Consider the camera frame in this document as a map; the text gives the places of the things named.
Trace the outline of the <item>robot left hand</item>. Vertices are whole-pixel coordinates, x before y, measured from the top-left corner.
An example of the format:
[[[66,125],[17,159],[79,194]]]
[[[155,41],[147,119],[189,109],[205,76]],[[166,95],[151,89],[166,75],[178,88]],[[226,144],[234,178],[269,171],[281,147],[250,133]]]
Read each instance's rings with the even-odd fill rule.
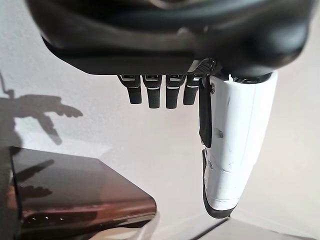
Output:
[[[91,75],[116,75],[132,104],[199,100],[203,202],[237,206],[258,159],[277,70],[306,45],[316,0],[28,0],[44,44]]]

